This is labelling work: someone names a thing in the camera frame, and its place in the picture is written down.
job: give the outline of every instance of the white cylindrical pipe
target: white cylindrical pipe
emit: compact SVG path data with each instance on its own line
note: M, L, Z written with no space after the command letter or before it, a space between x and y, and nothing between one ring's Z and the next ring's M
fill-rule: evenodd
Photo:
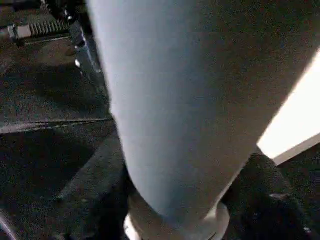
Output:
M168 222L196 224L312 56L314 22L281 2L88 5L131 179Z

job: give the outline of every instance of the gray pipe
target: gray pipe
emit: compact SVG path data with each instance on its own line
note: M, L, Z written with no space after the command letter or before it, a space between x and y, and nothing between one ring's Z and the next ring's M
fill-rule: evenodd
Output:
M88 1L129 174L169 222L221 200L317 49L296 2Z

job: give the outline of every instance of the metal bolt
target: metal bolt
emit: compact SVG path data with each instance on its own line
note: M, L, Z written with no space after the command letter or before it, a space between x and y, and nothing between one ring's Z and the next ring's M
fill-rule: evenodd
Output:
M78 61L78 59L76 59L76 60L74 61L74 63L75 63L75 65L76 65L78 68L80 68L81 64L80 64L80 62Z

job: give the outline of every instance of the metal rod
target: metal rod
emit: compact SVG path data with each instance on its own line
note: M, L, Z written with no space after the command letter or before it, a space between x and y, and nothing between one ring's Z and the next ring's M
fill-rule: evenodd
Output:
M317 50L317 6L88 5L132 181L172 224L197 224L246 164Z

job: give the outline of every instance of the dark surface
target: dark surface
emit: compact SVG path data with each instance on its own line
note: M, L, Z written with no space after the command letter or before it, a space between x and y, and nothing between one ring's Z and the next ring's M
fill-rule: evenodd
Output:
M279 166L320 233L320 144Z

